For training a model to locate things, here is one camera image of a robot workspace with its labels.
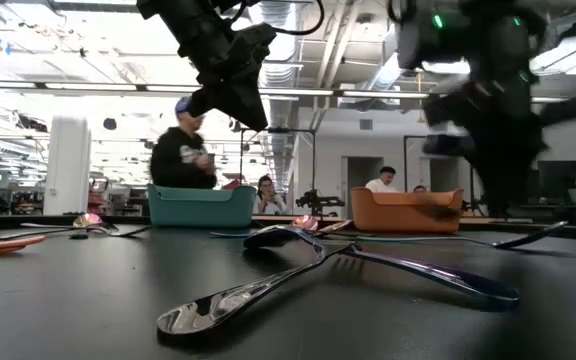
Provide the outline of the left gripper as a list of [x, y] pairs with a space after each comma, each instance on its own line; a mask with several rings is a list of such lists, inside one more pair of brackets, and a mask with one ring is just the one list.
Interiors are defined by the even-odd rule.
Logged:
[[267, 116], [255, 82], [224, 83], [209, 86], [241, 74], [248, 66], [242, 38], [221, 14], [244, 0], [137, 0], [144, 19], [158, 15], [179, 48], [198, 71], [204, 87], [192, 93], [188, 113], [193, 117], [218, 109], [245, 126], [261, 131]]

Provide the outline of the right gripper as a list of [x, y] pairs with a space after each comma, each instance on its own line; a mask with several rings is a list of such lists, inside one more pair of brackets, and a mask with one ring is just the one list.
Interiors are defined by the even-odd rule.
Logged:
[[[431, 94], [422, 109], [431, 128], [450, 123], [459, 135], [433, 133], [426, 137], [427, 154], [459, 156], [477, 173], [491, 216], [509, 216], [529, 197], [532, 165], [547, 148], [543, 125], [532, 110], [534, 74], [519, 74], [507, 82], [467, 80], [446, 94]], [[506, 180], [495, 158], [504, 156]]]

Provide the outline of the iridescent fork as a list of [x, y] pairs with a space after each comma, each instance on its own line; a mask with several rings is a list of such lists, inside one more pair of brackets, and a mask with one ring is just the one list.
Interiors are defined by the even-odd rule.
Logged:
[[[324, 250], [315, 235], [294, 226], [274, 225], [263, 228], [247, 236], [246, 248], [279, 247], [292, 240], [302, 240], [312, 246], [318, 253]], [[359, 245], [349, 243], [340, 249], [340, 253], [353, 258], [375, 262], [406, 271], [456, 291], [495, 308], [512, 308], [519, 303], [519, 292], [501, 282], [485, 278], [463, 270], [419, 260], [395, 258], [364, 251]]]

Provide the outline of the iridescent rainbow spoon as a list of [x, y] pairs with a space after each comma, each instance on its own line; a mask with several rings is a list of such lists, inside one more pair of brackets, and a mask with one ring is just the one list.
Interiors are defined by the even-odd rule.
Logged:
[[297, 217], [291, 222], [291, 225], [305, 231], [317, 231], [319, 228], [318, 219], [311, 215]]
[[[351, 220], [345, 220], [342, 222], [333, 223], [332, 225], [327, 225], [319, 229], [309, 229], [306, 227], [301, 227], [306, 233], [311, 235], [316, 235], [322, 237], [324, 235], [332, 234], [338, 230], [341, 230], [352, 223]], [[256, 234], [256, 231], [247, 233], [223, 233], [223, 232], [210, 232], [210, 235], [219, 238], [247, 238], [251, 235]]]
[[69, 238], [71, 240], [84, 240], [89, 237], [91, 231], [102, 229], [102, 219], [94, 213], [82, 214], [73, 221], [73, 227], [77, 229], [77, 232], [71, 234]]

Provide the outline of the black desk monitor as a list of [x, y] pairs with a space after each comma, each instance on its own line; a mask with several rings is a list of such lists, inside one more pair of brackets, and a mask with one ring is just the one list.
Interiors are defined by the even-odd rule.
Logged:
[[576, 189], [576, 160], [540, 160], [537, 162], [541, 189], [553, 196]]

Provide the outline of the teal plastic bin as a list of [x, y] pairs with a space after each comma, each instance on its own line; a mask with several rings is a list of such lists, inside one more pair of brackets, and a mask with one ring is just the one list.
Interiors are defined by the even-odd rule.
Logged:
[[151, 223], [155, 226], [245, 228], [252, 221], [256, 189], [232, 190], [147, 187]]

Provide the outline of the orange plastic bin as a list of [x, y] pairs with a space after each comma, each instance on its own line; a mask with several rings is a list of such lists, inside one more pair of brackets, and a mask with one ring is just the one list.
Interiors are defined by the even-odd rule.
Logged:
[[463, 190], [451, 192], [376, 193], [351, 190], [354, 226], [368, 233], [456, 233]]

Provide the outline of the long ceiling light bar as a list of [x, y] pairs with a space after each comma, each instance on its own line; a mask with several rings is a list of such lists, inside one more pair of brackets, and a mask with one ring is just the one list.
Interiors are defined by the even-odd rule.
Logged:
[[[108, 95], [108, 96], [151, 96], [175, 97], [191, 94], [199, 90], [193, 85], [148, 85], [120, 83], [79, 83], [79, 82], [32, 82], [0, 80], [0, 90], [20, 93], [64, 93], [75, 95]], [[309, 88], [260, 88], [258, 94], [265, 98], [298, 98], [298, 97], [334, 97], [355, 99], [396, 99], [424, 100], [430, 96], [427, 92], [413, 91], [372, 91], [344, 89], [309, 89]]]

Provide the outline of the red storage rack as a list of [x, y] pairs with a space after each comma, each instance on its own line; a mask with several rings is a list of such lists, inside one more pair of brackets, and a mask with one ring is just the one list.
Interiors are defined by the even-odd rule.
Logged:
[[97, 215], [105, 215], [107, 210], [106, 191], [109, 180], [107, 178], [93, 178], [89, 182], [87, 211]]

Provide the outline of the white square pillar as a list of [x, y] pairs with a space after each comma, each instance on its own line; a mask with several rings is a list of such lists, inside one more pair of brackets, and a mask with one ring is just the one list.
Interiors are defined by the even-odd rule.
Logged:
[[48, 145], [44, 215], [85, 212], [88, 205], [92, 133], [82, 114], [56, 113]]

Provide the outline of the silver ventilation duct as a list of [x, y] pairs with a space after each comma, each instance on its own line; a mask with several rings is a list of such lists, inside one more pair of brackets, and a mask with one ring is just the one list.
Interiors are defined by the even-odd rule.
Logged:
[[[265, 22], [280, 29], [298, 30], [298, 5], [288, 2], [262, 1], [251, 15], [256, 21]], [[270, 54], [262, 67], [259, 85], [262, 88], [292, 88], [297, 82], [297, 67], [292, 62], [297, 58], [297, 39], [286, 34], [277, 34], [269, 45]], [[270, 128], [288, 128], [291, 120], [292, 103], [288, 100], [263, 100]], [[289, 133], [263, 133], [262, 143], [270, 155], [271, 170], [275, 185], [287, 188], [289, 169], [292, 162], [292, 136]]]

